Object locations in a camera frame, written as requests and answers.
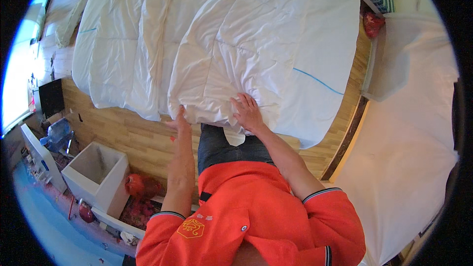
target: white sheet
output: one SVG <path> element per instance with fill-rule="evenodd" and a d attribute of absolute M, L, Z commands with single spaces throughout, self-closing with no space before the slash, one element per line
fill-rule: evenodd
<path fill-rule="evenodd" d="M 182 103 L 189 121 L 237 131 L 228 99 L 249 92 L 272 129 L 307 148 L 340 107 L 358 10 L 359 0 L 89 0 L 72 76 L 98 108 L 159 121 Z"/>
<path fill-rule="evenodd" d="M 408 81 L 383 102 L 371 101 L 334 183 L 360 217 L 370 266 L 389 261 L 428 225 L 457 161 L 451 115 L 458 73 L 443 25 L 418 15 L 384 16 L 387 37 L 404 44 L 398 57 L 406 60 L 389 54 L 389 65 L 405 70 Z"/>

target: jeans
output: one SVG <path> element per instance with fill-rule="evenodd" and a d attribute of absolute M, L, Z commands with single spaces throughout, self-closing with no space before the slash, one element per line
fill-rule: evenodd
<path fill-rule="evenodd" d="M 197 151 L 199 175 L 211 165 L 238 161 L 263 162 L 274 165 L 268 149 L 255 135 L 247 135 L 243 144 L 228 143 L 223 127 L 201 124 L 201 138 Z"/>

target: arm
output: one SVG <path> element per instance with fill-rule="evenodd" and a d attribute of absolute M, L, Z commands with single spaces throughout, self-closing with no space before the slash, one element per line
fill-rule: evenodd
<path fill-rule="evenodd" d="M 254 133 L 263 142 L 294 195 L 303 200 L 311 193 L 325 189 L 307 169 L 300 155 L 264 124 L 256 101 L 247 93 L 239 93 L 238 97 L 241 102 L 230 99 L 238 110 L 234 117 L 245 130 Z"/>
<path fill-rule="evenodd" d="M 168 165 L 168 190 L 162 211 L 172 211 L 188 217 L 191 213 L 192 192 L 195 186 L 195 161 L 192 154 L 192 128 L 184 118 L 184 106 L 179 107 L 175 121 L 166 122 L 177 130 L 174 159 Z"/>

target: red bag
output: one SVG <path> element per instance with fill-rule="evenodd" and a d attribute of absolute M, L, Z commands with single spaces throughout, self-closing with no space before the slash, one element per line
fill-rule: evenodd
<path fill-rule="evenodd" d="M 365 28 L 366 35 L 370 38 L 375 38 L 379 33 L 379 29 L 384 24 L 384 18 L 378 18 L 372 12 L 366 12 L 363 16 L 363 27 Z"/>

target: striped sleeve cuff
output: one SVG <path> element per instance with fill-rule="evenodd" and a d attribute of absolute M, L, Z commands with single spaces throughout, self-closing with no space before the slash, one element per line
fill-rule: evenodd
<path fill-rule="evenodd" d="M 308 197 L 304 198 L 304 200 L 302 201 L 302 204 L 305 204 L 309 199 L 312 199 L 312 198 L 314 198 L 318 195 L 321 195 L 321 194 L 324 194 L 324 193 L 327 193 L 327 192 L 331 192 L 331 191 L 341 191 L 341 189 L 334 187 L 334 188 L 327 188 L 327 189 L 324 189 L 324 190 L 314 192 L 311 195 L 309 195 Z"/>
<path fill-rule="evenodd" d="M 152 215 L 151 218 L 150 218 L 150 221 L 151 221 L 151 219 L 153 219 L 154 217 L 156 217 L 156 216 L 162 216 L 162 215 L 171 215 L 171 216 L 176 216 L 176 217 L 182 218 L 183 220 L 186 219 L 186 218 L 185 218 L 183 215 L 181 215 L 180 213 L 171 212 L 171 211 L 162 211 L 162 212 L 159 212 L 159 213 L 157 213 L 157 214 Z"/>
<path fill-rule="evenodd" d="M 332 249 L 325 246 L 325 266 L 332 266 Z"/>

